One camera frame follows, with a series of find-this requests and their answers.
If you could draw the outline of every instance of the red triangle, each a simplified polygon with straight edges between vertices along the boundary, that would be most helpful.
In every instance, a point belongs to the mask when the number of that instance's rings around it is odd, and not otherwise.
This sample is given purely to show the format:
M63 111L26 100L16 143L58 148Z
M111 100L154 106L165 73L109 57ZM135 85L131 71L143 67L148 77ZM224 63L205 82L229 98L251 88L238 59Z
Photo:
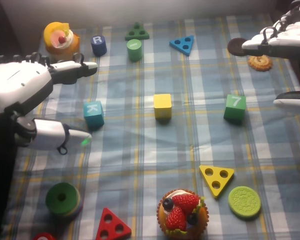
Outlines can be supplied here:
M131 229L108 208L104 208L95 240L118 240L130 237Z

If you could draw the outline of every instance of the triangle block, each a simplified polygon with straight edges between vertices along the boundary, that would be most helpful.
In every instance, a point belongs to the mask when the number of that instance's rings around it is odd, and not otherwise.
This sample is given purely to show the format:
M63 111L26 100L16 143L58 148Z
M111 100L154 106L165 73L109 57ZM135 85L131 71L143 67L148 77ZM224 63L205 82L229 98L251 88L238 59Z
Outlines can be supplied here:
M130 237L131 229L108 208L104 208L95 240L118 240Z
M136 22L133 28L126 33L124 39L126 41L129 41L131 39L143 40L149 38L150 38L149 33L144 29L144 26Z
M183 53L186 56L189 56L191 53L191 48L194 43L194 36L186 36L171 40L169 45L174 49L177 49L179 52Z
M206 165L201 165L199 168L215 199L219 196L235 173L235 170L232 168Z

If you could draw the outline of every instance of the white wall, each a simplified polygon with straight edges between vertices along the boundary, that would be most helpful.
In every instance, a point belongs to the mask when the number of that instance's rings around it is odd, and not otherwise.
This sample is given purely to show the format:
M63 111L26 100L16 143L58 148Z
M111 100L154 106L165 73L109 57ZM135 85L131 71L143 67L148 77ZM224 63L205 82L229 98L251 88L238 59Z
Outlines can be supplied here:
M24 54L51 22L72 29L268 13L276 0L1 0Z

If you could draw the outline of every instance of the white robotic hand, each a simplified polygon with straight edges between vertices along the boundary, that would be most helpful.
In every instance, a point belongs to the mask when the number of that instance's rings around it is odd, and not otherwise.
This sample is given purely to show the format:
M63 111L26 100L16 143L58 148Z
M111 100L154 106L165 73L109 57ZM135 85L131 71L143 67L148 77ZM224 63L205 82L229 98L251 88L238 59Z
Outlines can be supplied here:
M243 43L246 55L295 59L300 61L300 0L294 0L290 11L273 26L265 27L260 34ZM273 101L285 112L300 114L300 91L284 92Z
M92 136L60 121L25 117L53 91L54 84L74 84L79 78L97 72L95 62L84 62L84 56L73 55L73 61L50 64L50 59L34 52L22 60L13 56L6 62L0 56L0 120L11 119L15 143L20 147L55 150L67 154L67 148L83 146Z

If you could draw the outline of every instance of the blue triangle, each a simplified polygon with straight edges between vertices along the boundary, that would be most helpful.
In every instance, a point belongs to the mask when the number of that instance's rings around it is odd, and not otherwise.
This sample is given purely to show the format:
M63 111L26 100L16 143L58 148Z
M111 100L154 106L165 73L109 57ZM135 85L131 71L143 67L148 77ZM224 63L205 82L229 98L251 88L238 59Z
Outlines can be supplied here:
M169 42L169 45L186 56L190 55L192 44L194 43L194 36L186 36L177 38Z

